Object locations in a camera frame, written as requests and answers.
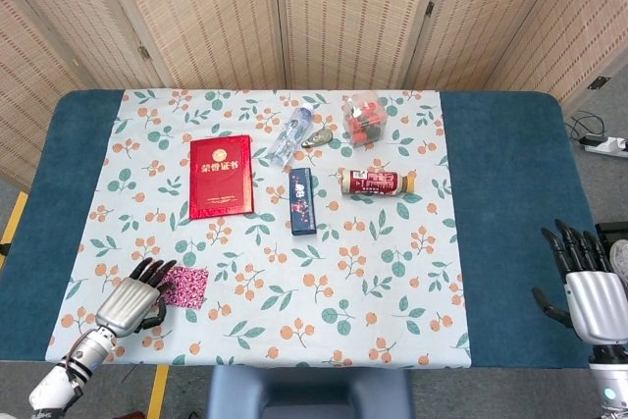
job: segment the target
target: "small gray object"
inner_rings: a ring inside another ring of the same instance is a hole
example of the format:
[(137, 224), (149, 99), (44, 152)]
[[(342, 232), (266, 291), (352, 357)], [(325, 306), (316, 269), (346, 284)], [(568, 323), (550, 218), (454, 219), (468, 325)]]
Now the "small gray object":
[(307, 149), (308, 147), (316, 147), (327, 144), (334, 139), (334, 134), (327, 128), (315, 131), (301, 143), (301, 147)]
[(628, 240), (620, 239), (610, 248), (610, 266), (628, 290)]

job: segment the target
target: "red certificate booklet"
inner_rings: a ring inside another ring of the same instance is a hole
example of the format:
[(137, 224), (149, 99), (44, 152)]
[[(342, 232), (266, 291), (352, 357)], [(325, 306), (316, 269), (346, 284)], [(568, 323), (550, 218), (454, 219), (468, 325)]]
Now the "red certificate booklet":
[(189, 218), (253, 211), (250, 136), (190, 143)]

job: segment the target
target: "pink fabric pouch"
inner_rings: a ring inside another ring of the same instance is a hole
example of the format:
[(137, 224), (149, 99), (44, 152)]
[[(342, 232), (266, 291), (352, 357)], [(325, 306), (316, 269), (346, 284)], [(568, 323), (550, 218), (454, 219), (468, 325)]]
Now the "pink fabric pouch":
[(207, 287), (207, 269), (173, 267), (164, 279), (175, 287), (164, 294), (166, 304), (181, 308), (200, 309)]

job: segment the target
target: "robotic finger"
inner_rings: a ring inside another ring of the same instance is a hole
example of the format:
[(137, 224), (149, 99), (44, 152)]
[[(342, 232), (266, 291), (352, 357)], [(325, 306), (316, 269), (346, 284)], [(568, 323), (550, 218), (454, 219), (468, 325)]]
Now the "robotic finger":
[(164, 319), (166, 318), (166, 301), (163, 297), (159, 298), (159, 301), (157, 301), (157, 306), (159, 307), (157, 315), (142, 320), (139, 326), (137, 326), (137, 329), (135, 329), (136, 333), (143, 329), (155, 328), (164, 322)]
[(134, 280), (139, 279), (139, 276), (141, 275), (141, 273), (148, 266), (148, 264), (150, 264), (152, 261), (153, 261), (152, 257), (147, 257), (144, 260), (142, 260), (139, 264), (137, 264), (137, 267), (133, 269), (133, 271), (129, 275), (129, 278), (134, 279)]
[(147, 283), (147, 282), (148, 282), (148, 280), (149, 280), (149, 279), (150, 279), (153, 275), (155, 275), (155, 272), (157, 272), (157, 269), (158, 269), (159, 267), (161, 267), (163, 264), (164, 264), (164, 261), (163, 261), (163, 260), (158, 260), (157, 262), (153, 262), (152, 264), (150, 264), (150, 265), (148, 266), (148, 269), (146, 269), (146, 270), (144, 271), (144, 273), (143, 273), (143, 274), (141, 274), (141, 276), (139, 277), (139, 279), (138, 279), (138, 280), (139, 280), (140, 282)]
[(160, 285), (157, 289), (159, 290), (159, 292), (161, 294), (166, 293), (166, 291), (170, 291), (171, 289), (174, 289), (174, 285), (172, 282), (167, 282), (165, 284)]
[(576, 244), (582, 254), (585, 270), (599, 270), (598, 264), (596, 264), (593, 259), (592, 248), (589, 246), (587, 240), (577, 230), (569, 228), (569, 231), (571, 231), (574, 239), (576, 239)]
[(562, 241), (565, 244), (565, 249), (571, 257), (571, 261), (573, 263), (573, 271), (582, 272), (587, 270), (584, 267), (583, 256), (580, 253), (580, 248), (576, 245), (576, 240), (574, 235), (571, 233), (571, 229), (560, 220), (555, 220), (554, 223), (562, 234)]
[(553, 260), (556, 264), (556, 269), (558, 269), (562, 281), (565, 282), (567, 274), (575, 270), (571, 264), (569, 255), (565, 252), (562, 242), (554, 233), (547, 228), (541, 228), (541, 234), (548, 241), (551, 251), (553, 252)]
[(537, 302), (537, 305), (543, 311), (543, 314), (553, 319), (554, 321), (558, 321), (565, 328), (573, 329), (571, 316), (569, 316), (569, 313), (567, 311), (556, 308), (553, 304), (551, 304), (546, 294), (538, 287), (532, 288), (532, 294), (535, 301)]
[(168, 275), (168, 272), (170, 272), (170, 269), (172, 269), (176, 263), (177, 263), (176, 260), (171, 260), (170, 262), (167, 262), (163, 267), (161, 267), (157, 272), (155, 272), (155, 275), (153, 275), (150, 279), (148, 279), (147, 283), (151, 285), (152, 287), (157, 287), (161, 283), (161, 281), (164, 280), (166, 275)]
[(602, 270), (603, 272), (612, 272), (612, 267), (610, 266), (610, 262), (604, 253), (604, 248), (602, 247), (600, 240), (588, 231), (584, 231), (583, 236), (593, 249), (594, 260), (598, 265), (599, 270)]

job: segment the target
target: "power strip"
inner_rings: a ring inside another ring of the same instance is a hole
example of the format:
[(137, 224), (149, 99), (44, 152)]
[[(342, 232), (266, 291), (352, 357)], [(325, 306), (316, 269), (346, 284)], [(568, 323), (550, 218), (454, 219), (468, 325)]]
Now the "power strip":
[(585, 144), (585, 151), (605, 154), (607, 156), (628, 158), (626, 139), (623, 137), (608, 137), (606, 141), (597, 145)]

